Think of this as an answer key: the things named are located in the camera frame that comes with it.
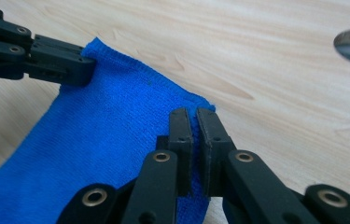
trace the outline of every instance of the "wooden table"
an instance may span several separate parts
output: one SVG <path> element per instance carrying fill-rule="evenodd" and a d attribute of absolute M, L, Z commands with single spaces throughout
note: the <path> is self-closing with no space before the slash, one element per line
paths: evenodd
<path fill-rule="evenodd" d="M 0 1 L 5 19 L 85 46 L 95 36 L 217 106 L 235 145 L 290 188 L 350 193 L 350 1 Z M 0 165 L 59 85 L 0 79 Z M 225 220 L 214 199 L 205 223 Z"/>

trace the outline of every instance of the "round metal object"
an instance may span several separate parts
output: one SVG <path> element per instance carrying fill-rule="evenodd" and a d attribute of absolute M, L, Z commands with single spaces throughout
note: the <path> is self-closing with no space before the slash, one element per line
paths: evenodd
<path fill-rule="evenodd" d="M 105 199 L 107 199 L 107 192 L 104 189 L 92 189 L 84 194 L 82 203 L 88 207 L 94 207 L 104 202 Z"/>
<path fill-rule="evenodd" d="M 236 154 L 235 158 L 238 161 L 244 161 L 244 162 L 251 162 L 252 160 L 254 160 L 252 155 L 245 153 L 245 152 L 240 152 L 240 153 Z"/>
<path fill-rule="evenodd" d="M 23 28 L 23 27 L 18 27 L 18 28 L 17 28 L 17 31 L 20 32 L 20 33 L 23 33 L 23 34 L 24 34 L 24 33 L 27 33 L 26 28 Z"/>
<path fill-rule="evenodd" d="M 20 52 L 20 48 L 18 47 L 11 47 L 9 48 L 9 50 L 11 50 L 11 52 L 14 52 L 14 53 Z"/>
<path fill-rule="evenodd" d="M 317 192 L 317 196 L 324 203 L 334 207 L 343 208 L 348 205 L 347 200 L 343 196 L 330 189 L 321 189 Z"/>
<path fill-rule="evenodd" d="M 154 155 L 155 161 L 162 162 L 162 161 L 168 161 L 169 159 L 171 159 L 171 156 L 164 152 L 159 152 Z"/>

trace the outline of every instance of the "metal screw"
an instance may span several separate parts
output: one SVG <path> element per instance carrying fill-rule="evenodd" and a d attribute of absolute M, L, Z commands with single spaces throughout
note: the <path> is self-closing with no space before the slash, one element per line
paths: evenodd
<path fill-rule="evenodd" d="M 254 160 L 254 158 L 250 154 L 245 153 L 245 152 L 240 152 L 240 153 L 236 154 L 235 158 L 238 161 L 244 161 L 244 162 L 250 162 L 250 161 Z"/>
<path fill-rule="evenodd" d="M 171 156 L 167 153 L 164 153 L 164 152 L 160 152 L 160 153 L 156 153 L 154 155 L 154 160 L 155 161 L 168 161 L 169 159 L 171 159 Z"/>
<path fill-rule="evenodd" d="M 343 196 L 330 189 L 321 189 L 317 192 L 317 196 L 324 203 L 334 207 L 343 208 L 348 205 L 347 200 Z"/>
<path fill-rule="evenodd" d="M 82 197 L 82 203 L 88 207 L 94 207 L 104 202 L 106 198 L 107 192 L 105 192 L 104 189 L 92 189 L 84 194 L 84 197 Z"/>

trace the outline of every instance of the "cloth fold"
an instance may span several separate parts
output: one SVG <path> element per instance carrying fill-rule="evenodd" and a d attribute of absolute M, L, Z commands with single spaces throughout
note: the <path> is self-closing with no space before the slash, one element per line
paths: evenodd
<path fill-rule="evenodd" d="M 147 65 L 95 38 L 83 55 L 97 61 L 91 84 L 61 86 L 49 111 L 0 168 L 0 223 L 55 223 L 77 191 L 93 184 L 119 188 L 138 176 L 169 113 L 189 112 L 193 130 L 193 196 L 181 198 L 178 223 L 202 223 L 197 107 L 215 110 Z"/>

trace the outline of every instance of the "wood grain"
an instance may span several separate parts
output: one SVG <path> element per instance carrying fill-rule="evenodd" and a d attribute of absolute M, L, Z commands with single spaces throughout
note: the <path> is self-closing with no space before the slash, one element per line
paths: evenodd
<path fill-rule="evenodd" d="M 350 1 L 0 1 L 34 33 L 107 45 L 205 96 L 236 146 L 290 188 L 350 193 L 350 62 L 333 47 Z M 0 165 L 49 108 L 56 84 L 0 79 Z M 219 201 L 205 223 L 224 222 Z"/>

